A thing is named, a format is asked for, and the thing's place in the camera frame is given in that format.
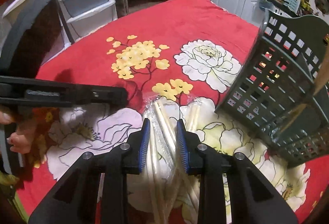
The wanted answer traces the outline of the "person's left hand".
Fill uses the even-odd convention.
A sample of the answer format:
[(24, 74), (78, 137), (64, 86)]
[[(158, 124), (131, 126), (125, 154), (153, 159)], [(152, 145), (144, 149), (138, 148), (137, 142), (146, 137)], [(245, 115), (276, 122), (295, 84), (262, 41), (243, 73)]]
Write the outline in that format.
[(48, 136), (59, 108), (23, 108), (20, 113), (1, 106), (1, 158), (7, 174), (18, 174), (30, 164), (38, 168), (47, 161), (55, 143)]

